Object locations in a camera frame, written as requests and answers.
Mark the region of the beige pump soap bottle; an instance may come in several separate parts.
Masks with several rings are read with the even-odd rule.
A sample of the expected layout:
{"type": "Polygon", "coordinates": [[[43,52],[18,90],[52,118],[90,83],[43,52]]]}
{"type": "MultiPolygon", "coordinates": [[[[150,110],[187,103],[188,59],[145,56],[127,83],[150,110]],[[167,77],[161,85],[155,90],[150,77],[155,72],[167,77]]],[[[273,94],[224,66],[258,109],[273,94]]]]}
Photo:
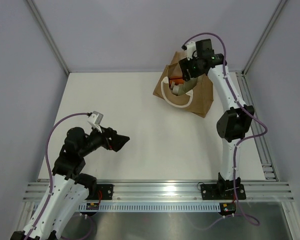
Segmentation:
{"type": "Polygon", "coordinates": [[[197,85],[198,79],[191,78],[189,81],[184,81],[183,84],[176,85],[174,82],[169,85],[171,92],[176,96],[181,96],[192,90],[197,85]]]}

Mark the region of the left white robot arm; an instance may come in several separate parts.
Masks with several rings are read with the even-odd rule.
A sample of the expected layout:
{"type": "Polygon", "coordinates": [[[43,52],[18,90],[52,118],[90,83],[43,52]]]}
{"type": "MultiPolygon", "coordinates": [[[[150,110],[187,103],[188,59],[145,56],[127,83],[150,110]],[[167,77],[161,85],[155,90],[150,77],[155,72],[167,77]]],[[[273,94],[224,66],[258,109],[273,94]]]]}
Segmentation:
{"type": "Polygon", "coordinates": [[[79,205],[98,194],[97,179],[81,172],[84,158],[98,148],[118,152],[129,140],[110,127],[93,129],[90,134],[81,127],[68,130],[48,189],[28,224],[13,232],[11,239],[59,240],[79,205]]]}

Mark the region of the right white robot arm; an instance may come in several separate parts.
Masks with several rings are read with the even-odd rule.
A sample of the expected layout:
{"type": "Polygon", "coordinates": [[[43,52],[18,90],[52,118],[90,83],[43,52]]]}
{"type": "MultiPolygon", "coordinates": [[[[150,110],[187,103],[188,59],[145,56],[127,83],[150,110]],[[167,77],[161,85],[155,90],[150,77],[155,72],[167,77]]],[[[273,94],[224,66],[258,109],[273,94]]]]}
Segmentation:
{"type": "Polygon", "coordinates": [[[216,123],[222,139],[222,163],[216,183],[200,185],[203,200],[244,200],[246,193],[239,174],[240,141],[249,131],[255,109],[246,105],[232,81],[226,54],[216,54],[210,39],[189,41],[182,46],[186,58],[179,61],[185,81],[206,75],[220,98],[223,115],[216,123]]]}

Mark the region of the orange blue small object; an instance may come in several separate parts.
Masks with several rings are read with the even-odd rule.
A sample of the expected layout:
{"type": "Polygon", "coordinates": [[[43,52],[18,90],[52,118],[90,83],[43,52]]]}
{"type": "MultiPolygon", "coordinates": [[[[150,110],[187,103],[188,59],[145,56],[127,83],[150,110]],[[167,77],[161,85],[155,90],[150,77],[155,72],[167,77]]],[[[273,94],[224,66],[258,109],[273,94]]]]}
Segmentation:
{"type": "Polygon", "coordinates": [[[168,79],[169,84],[171,85],[172,83],[174,83],[175,85],[179,85],[179,84],[183,84],[185,82],[185,80],[182,77],[170,77],[168,79]]]}

